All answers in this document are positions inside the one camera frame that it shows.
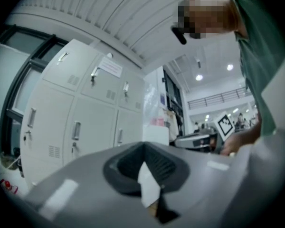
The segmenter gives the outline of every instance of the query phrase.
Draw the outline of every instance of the railing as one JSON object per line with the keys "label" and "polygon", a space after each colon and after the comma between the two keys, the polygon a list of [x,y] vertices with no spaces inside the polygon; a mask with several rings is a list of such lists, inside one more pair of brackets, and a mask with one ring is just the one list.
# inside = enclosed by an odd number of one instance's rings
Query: railing
{"label": "railing", "polygon": [[217,105],[228,101],[233,101],[236,99],[244,98],[251,95],[250,91],[247,91],[245,87],[230,90],[221,94],[205,97],[198,100],[189,101],[189,109],[197,109],[205,106]]}

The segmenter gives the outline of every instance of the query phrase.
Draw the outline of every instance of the ceiling light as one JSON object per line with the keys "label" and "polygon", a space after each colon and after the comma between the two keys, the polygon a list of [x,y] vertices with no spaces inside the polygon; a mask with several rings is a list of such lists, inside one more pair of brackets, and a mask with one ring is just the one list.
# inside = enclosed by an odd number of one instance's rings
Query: ceiling light
{"label": "ceiling light", "polygon": [[203,75],[200,75],[200,74],[199,74],[199,75],[197,75],[197,76],[196,76],[196,78],[195,78],[195,79],[196,79],[197,81],[200,81],[200,80],[202,80],[202,79],[203,79]]}
{"label": "ceiling light", "polygon": [[231,71],[233,69],[233,65],[232,64],[229,64],[228,66],[227,66],[227,70],[228,71]]}

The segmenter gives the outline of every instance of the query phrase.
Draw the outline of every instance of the locker door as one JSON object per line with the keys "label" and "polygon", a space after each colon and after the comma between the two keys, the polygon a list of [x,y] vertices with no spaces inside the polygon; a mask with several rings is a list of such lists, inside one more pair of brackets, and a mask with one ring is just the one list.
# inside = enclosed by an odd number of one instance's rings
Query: locker door
{"label": "locker door", "polygon": [[130,71],[125,72],[123,91],[119,95],[119,105],[132,111],[143,108],[144,80]]}
{"label": "locker door", "polygon": [[115,130],[115,146],[143,139],[142,114],[120,109]]}
{"label": "locker door", "polygon": [[[20,134],[21,161],[30,185],[62,166],[63,137],[72,102],[73,96],[42,82],[35,87],[24,112]],[[40,173],[36,176],[34,170],[38,169]]]}
{"label": "locker door", "polygon": [[117,92],[120,89],[120,78],[98,68],[98,66],[90,67],[88,75],[81,93],[114,105]]}
{"label": "locker door", "polygon": [[43,79],[76,91],[87,69],[98,55],[90,46],[72,40],[49,62]]}
{"label": "locker door", "polygon": [[79,98],[69,133],[71,159],[111,148],[115,123],[113,107]]}

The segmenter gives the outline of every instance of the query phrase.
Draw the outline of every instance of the green shirt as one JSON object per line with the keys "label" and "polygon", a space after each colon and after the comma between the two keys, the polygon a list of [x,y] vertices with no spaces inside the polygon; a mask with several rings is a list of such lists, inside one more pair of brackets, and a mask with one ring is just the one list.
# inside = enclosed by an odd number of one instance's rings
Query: green shirt
{"label": "green shirt", "polygon": [[248,38],[236,34],[241,70],[262,117],[261,135],[276,128],[261,93],[285,58],[285,40],[271,15],[258,0],[233,0],[246,26]]}

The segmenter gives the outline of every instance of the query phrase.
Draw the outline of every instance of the ceiling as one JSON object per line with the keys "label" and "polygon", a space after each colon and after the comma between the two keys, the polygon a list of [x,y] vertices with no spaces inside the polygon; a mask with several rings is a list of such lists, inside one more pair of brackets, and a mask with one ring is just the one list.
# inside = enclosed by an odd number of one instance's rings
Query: ceiling
{"label": "ceiling", "polygon": [[[35,10],[45,17],[50,11],[76,18],[95,28],[93,36],[119,50],[145,73],[168,65],[187,91],[218,79],[239,76],[239,48],[233,34],[189,39],[184,46],[179,43],[170,30],[172,11],[178,1],[22,0],[19,8],[29,7],[30,12]],[[228,64],[234,65],[232,71],[227,71]],[[195,80],[197,74],[203,75],[202,81]]]}
{"label": "ceiling", "polygon": [[[254,108],[255,106],[255,102],[252,101],[250,102],[252,108]],[[231,114],[231,116],[233,117],[233,119],[237,119],[238,115],[240,113],[245,114],[246,110],[248,109],[248,105],[246,104],[241,104],[241,105],[237,105],[237,106],[233,106],[230,108],[226,108],[224,110],[219,110],[219,111],[213,111],[210,113],[203,113],[203,114],[199,114],[199,115],[192,115],[190,116],[191,121],[192,122],[198,122],[198,123],[203,123],[205,122],[205,118],[206,115],[209,115],[209,119],[208,122],[212,122],[215,118],[217,118],[219,115],[221,115],[224,111],[227,112],[227,114]]]}

